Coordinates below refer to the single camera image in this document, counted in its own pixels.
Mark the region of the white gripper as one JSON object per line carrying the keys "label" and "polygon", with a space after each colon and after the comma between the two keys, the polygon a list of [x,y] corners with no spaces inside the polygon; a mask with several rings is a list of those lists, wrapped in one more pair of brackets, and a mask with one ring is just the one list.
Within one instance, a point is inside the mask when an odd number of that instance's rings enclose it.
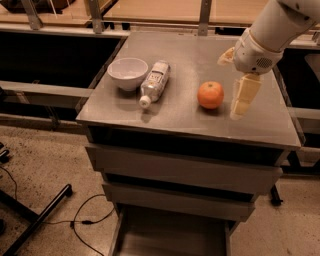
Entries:
{"label": "white gripper", "polygon": [[259,45],[251,36],[250,30],[246,29],[235,47],[229,48],[218,58],[218,65],[224,66],[234,62],[238,71],[248,73],[234,83],[231,119],[239,120],[246,114],[261,87],[261,79],[257,74],[268,73],[282,56],[282,51],[270,51]]}

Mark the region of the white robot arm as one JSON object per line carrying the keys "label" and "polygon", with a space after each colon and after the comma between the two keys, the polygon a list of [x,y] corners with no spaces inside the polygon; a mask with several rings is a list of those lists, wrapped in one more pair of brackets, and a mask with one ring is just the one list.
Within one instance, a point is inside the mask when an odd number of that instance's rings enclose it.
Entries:
{"label": "white robot arm", "polygon": [[233,64],[243,76],[235,82],[230,117],[241,119],[260,87],[260,76],[282,59],[297,37],[320,22],[320,0],[269,0],[253,24],[244,30],[234,47],[218,59]]}

